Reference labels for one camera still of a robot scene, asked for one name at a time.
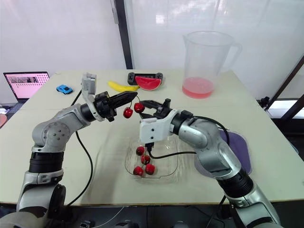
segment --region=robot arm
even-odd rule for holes
[[[170,99],[163,104],[141,101],[155,108],[152,115],[142,114],[140,140],[151,152],[154,142],[176,134],[196,152],[201,165],[209,171],[224,190],[238,227],[279,228],[276,210],[242,169],[240,161],[220,137],[215,123],[198,119],[188,111],[170,109]]]
[[[34,146],[29,170],[17,204],[17,212],[0,219],[4,228],[42,228],[61,211],[66,188],[59,182],[63,177],[62,161],[71,135],[94,120],[113,121],[116,108],[130,103],[137,92],[123,92],[109,97],[107,92],[95,97],[96,75],[85,74],[82,94],[86,104],[75,104],[58,112],[52,119],[38,124],[32,133]]]

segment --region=blue toy car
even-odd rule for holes
[[[71,92],[73,92],[73,89],[70,88],[70,87],[68,87],[68,86],[66,86],[66,85],[60,85],[60,86],[58,86],[58,87],[56,88],[56,90],[57,90],[58,92],[62,92],[62,93],[64,93],[64,94],[70,94]]]

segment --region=purple mat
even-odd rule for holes
[[[250,164],[250,159],[249,159],[249,153],[248,153],[248,147],[245,139],[234,132],[228,132],[229,137],[230,137],[230,148],[232,149],[233,153],[237,156],[239,161],[242,164],[242,167],[244,170],[250,174],[251,173],[251,164]],[[224,141],[226,141],[226,136],[223,131],[220,131],[220,136]],[[195,168],[200,172],[200,174],[203,174],[204,176],[207,177],[212,177],[210,173],[205,170],[202,165],[199,162],[199,159],[197,156],[195,156],[194,159],[194,165]]]

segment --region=cherry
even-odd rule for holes
[[[137,113],[142,113],[144,111],[144,106],[142,103],[135,103],[134,104],[134,111]]]
[[[150,163],[150,160],[151,160],[151,159],[150,159],[150,156],[149,156],[149,155],[143,155],[143,156],[141,157],[142,164],[144,164],[144,165]]]
[[[141,155],[143,155],[143,153],[144,153],[144,147],[143,147],[143,146],[137,147],[137,149],[136,149],[136,154],[137,154],[138,156],[141,156]]]
[[[147,164],[145,170],[147,174],[152,175],[155,172],[155,166],[152,164]]]
[[[142,176],[143,175],[143,169],[140,166],[136,166],[135,169],[133,170],[133,174]]]
[[[123,116],[125,118],[129,119],[131,117],[132,113],[133,113],[133,110],[131,108],[127,107],[124,109]]]

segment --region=plastic pitcher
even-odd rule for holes
[[[214,90],[218,74],[229,69],[242,51],[242,46],[228,34],[215,31],[197,31],[184,37],[186,45],[184,94],[193,98],[206,98]],[[231,47],[237,51],[223,68]]]

